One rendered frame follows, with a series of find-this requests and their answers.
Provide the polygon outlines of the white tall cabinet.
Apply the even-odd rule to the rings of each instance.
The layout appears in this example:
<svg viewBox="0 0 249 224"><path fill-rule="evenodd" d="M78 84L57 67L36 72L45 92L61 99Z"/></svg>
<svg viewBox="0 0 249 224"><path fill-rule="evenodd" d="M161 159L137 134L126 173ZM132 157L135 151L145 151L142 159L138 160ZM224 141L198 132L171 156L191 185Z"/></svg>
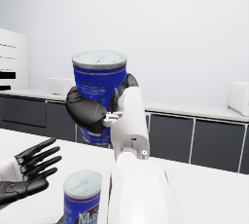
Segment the white tall cabinet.
<svg viewBox="0 0 249 224"><path fill-rule="evenodd" d="M27 37L0 28L0 91L27 87Z"/></svg>

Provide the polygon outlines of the dark grey kitchen counter cabinets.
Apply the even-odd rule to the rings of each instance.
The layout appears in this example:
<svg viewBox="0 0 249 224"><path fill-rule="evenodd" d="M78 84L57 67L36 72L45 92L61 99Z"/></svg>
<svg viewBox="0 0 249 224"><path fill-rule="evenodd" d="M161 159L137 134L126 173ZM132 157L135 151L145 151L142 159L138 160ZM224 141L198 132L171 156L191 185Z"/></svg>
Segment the dark grey kitchen counter cabinets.
<svg viewBox="0 0 249 224"><path fill-rule="evenodd" d="M0 128L82 143L61 95L0 92ZM227 107L145 102L153 157L249 174L249 117Z"/></svg>

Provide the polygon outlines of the blue can with silver lid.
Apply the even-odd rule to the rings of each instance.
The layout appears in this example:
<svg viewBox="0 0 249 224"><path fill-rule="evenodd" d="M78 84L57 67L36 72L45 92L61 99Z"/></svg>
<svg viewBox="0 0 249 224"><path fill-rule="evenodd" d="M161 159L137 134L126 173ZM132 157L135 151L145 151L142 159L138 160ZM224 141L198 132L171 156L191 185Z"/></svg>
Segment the blue can with silver lid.
<svg viewBox="0 0 249 224"><path fill-rule="evenodd" d="M78 92L85 98L118 110L118 99L126 87L126 56L113 51L87 51L72 57Z"/></svg>
<svg viewBox="0 0 249 224"><path fill-rule="evenodd" d="M69 175L63 184L64 224L96 224L102 175L80 170Z"/></svg>

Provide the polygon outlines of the white box appliance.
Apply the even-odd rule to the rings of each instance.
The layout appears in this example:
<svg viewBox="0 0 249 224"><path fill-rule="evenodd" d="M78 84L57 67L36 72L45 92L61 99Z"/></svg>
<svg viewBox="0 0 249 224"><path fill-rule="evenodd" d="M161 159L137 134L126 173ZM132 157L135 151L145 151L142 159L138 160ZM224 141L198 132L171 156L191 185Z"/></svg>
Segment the white box appliance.
<svg viewBox="0 0 249 224"><path fill-rule="evenodd" d="M249 117L249 82L232 82L229 107Z"/></svg>

